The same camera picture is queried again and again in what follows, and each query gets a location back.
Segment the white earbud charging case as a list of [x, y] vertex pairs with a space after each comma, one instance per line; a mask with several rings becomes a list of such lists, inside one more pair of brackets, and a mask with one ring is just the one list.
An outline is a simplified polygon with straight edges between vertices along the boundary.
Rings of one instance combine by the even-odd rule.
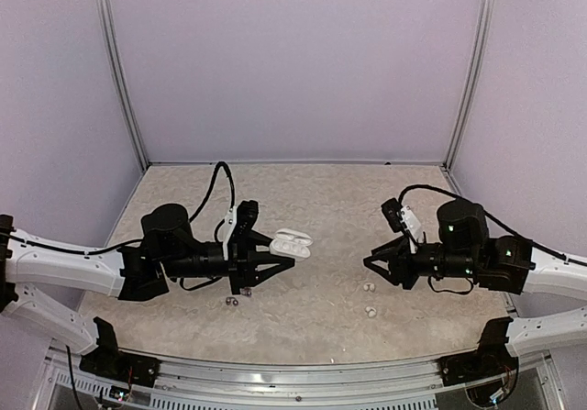
[[272, 255], [305, 260], [311, 256], [309, 247], [313, 242], [313, 239], [303, 232], [280, 228], [274, 233], [269, 250]]

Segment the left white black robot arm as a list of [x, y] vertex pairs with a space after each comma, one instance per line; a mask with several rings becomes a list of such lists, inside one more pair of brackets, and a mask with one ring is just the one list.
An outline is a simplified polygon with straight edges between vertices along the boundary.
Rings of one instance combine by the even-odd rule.
[[143, 237], [105, 249], [45, 240], [1, 216], [1, 313], [57, 339], [71, 352], [91, 355], [111, 378], [122, 376], [128, 358], [119, 350], [112, 326], [86, 319], [38, 290], [40, 283], [103, 294], [119, 301], [146, 302], [168, 293], [170, 281], [227, 278], [233, 294], [291, 269], [309, 256], [293, 232], [272, 238], [254, 230], [255, 201], [230, 208], [219, 241], [193, 235], [183, 205], [161, 205], [141, 219]]

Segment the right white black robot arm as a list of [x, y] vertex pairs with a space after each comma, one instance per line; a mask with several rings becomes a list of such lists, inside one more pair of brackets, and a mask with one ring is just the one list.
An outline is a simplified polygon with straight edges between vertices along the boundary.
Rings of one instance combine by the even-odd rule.
[[[518, 234], [493, 238], [479, 204], [454, 199], [437, 210], [437, 242], [429, 242], [413, 211], [393, 198], [382, 213], [398, 237], [373, 249], [363, 264], [388, 283], [410, 290], [426, 278], [464, 279], [470, 286], [508, 294], [555, 294], [585, 300], [586, 259], [548, 249]], [[586, 309], [534, 318], [494, 319], [485, 325], [470, 370], [487, 377], [505, 353], [527, 353], [586, 341]]]

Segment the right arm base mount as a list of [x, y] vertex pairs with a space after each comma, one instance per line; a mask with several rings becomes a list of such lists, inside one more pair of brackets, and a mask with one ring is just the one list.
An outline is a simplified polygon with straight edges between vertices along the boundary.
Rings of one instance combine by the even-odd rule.
[[486, 323], [476, 349], [440, 357], [437, 364], [443, 385], [475, 382], [517, 369], [518, 358], [505, 346], [513, 321], [512, 317], [492, 319]]

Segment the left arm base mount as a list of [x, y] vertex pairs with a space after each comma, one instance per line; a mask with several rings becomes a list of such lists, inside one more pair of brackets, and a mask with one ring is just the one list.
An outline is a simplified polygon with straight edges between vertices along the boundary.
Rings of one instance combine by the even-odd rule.
[[113, 326], [95, 317], [97, 347], [82, 355], [79, 368], [99, 377], [152, 388], [160, 372], [157, 358], [121, 350], [117, 344]]

